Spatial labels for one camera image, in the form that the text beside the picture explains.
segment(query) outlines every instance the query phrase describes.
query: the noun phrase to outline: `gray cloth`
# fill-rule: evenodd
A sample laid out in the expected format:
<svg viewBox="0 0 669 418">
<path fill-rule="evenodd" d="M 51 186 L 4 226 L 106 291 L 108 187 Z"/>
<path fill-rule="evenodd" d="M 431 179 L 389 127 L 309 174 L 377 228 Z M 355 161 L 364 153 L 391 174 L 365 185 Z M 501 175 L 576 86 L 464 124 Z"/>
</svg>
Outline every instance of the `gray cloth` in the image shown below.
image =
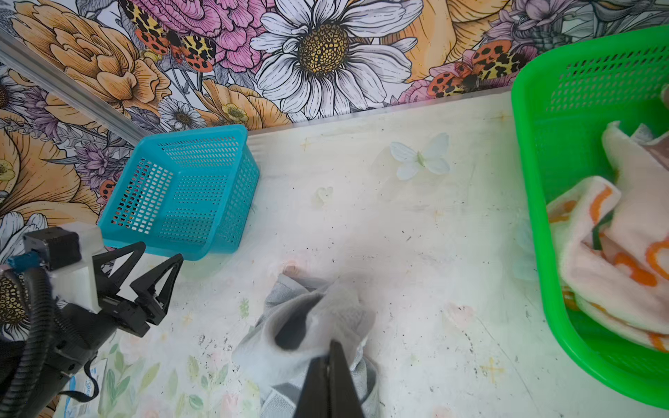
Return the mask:
<svg viewBox="0 0 669 418">
<path fill-rule="evenodd" d="M 256 327 L 232 360 L 260 388 L 261 418 L 292 418 L 309 362 L 341 343 L 366 418 L 379 416 L 377 371 L 363 357 L 374 312 L 338 283 L 279 275 Z"/>
</svg>

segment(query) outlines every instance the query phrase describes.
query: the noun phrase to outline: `green basket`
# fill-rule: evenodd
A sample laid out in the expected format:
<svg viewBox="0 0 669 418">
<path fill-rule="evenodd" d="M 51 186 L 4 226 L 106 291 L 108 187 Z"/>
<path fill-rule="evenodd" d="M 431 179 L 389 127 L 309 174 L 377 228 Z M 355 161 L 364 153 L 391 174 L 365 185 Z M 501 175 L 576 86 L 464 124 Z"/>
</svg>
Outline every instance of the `green basket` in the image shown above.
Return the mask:
<svg viewBox="0 0 669 418">
<path fill-rule="evenodd" d="M 669 409 L 669 354 L 624 340 L 562 296 L 546 204 L 581 179 L 613 179 L 601 145 L 608 122 L 632 133 L 639 123 L 669 130 L 659 97 L 669 83 L 669 26 L 554 49 L 518 75 L 512 101 L 534 233 L 541 297 L 553 335 L 567 354 L 608 387 Z"/>
</svg>

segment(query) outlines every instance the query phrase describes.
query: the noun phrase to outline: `white butterfly print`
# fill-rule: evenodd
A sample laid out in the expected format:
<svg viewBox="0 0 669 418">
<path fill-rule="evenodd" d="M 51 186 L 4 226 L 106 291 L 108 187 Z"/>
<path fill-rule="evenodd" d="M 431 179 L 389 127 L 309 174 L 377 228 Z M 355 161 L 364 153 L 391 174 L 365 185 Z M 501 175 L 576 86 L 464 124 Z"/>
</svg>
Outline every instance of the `white butterfly print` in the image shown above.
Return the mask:
<svg viewBox="0 0 669 418">
<path fill-rule="evenodd" d="M 448 134 L 441 133 L 433 138 L 422 152 L 415 152 L 401 142 L 390 143 L 390 153 L 393 158 L 402 163 L 397 169 L 397 178 L 409 180 L 420 170 L 426 168 L 437 175 L 444 175 L 450 167 L 442 155 L 448 151 Z"/>
</svg>

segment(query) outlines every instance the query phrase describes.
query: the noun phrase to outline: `white tabletop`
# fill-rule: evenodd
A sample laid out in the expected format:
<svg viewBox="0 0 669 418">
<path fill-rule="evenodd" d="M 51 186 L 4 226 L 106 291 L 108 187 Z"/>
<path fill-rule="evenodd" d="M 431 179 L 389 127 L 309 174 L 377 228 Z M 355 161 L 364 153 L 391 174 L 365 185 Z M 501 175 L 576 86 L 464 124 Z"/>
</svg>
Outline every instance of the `white tabletop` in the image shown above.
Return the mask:
<svg viewBox="0 0 669 418">
<path fill-rule="evenodd" d="M 419 150 L 441 132 L 451 172 L 398 180 L 390 142 Z M 365 353 L 383 417 L 669 414 L 582 371 L 549 330 L 539 284 L 513 276 L 527 201 L 510 93 L 252 132 L 248 144 L 261 178 L 240 248 L 185 262 L 163 323 L 106 345 L 120 343 L 103 354 L 117 385 L 113 407 L 103 390 L 103 416 L 257 416 L 242 371 L 216 380 L 287 266 L 350 283 L 376 311 Z M 161 260 L 146 255 L 136 271 Z"/>
</svg>

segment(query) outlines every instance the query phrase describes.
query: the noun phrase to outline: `pink towel with orange pattern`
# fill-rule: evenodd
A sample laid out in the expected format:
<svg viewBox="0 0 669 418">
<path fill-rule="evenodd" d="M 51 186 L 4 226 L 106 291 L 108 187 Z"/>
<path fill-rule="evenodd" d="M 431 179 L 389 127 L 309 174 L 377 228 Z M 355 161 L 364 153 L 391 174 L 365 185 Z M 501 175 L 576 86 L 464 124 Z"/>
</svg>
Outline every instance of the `pink towel with orange pattern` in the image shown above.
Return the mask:
<svg viewBox="0 0 669 418">
<path fill-rule="evenodd" d="M 628 340 L 667 352 L 669 171 L 640 145 L 649 142 L 641 139 L 649 132 L 640 126 L 630 138 L 619 122 L 609 124 L 602 143 L 616 184 L 589 177 L 547 211 L 567 306 Z M 664 136 L 669 142 L 669 132 Z"/>
</svg>

